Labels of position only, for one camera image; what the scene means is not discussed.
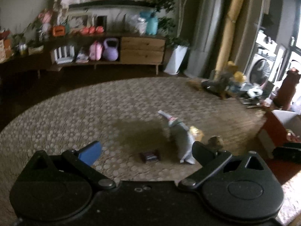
pink toy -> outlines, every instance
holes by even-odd
[[[42,22],[42,24],[50,23],[52,17],[52,11],[44,9],[39,15],[38,18]]]
[[[96,27],[96,31],[95,31],[96,33],[103,33],[104,32],[104,29],[103,29],[103,27],[102,26],[98,26],[98,27]]]
[[[102,54],[102,45],[98,41],[95,41],[90,46],[90,59],[91,60],[100,60]]]
[[[79,31],[82,35],[87,35],[89,34],[89,28],[84,27]]]
[[[89,34],[93,34],[93,33],[95,33],[95,27],[94,27],[94,26],[91,26],[91,27],[89,28]]]

white planter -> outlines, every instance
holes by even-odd
[[[178,46],[172,53],[170,60],[164,70],[169,75],[176,75],[184,59],[188,47]]]

blue gripper pad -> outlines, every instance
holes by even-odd
[[[102,146],[99,141],[94,141],[84,148],[80,149],[78,153],[78,158],[91,166],[100,157]]]

wooden floor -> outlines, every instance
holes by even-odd
[[[140,77],[168,76],[152,65],[99,65],[63,68],[60,72],[19,73],[3,79],[0,89],[0,131],[31,106],[52,96],[101,82]]]

pink flower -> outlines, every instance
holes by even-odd
[[[47,12],[43,11],[38,15],[38,18],[40,19],[42,24],[50,23],[51,17],[52,17],[51,11],[47,11]]]

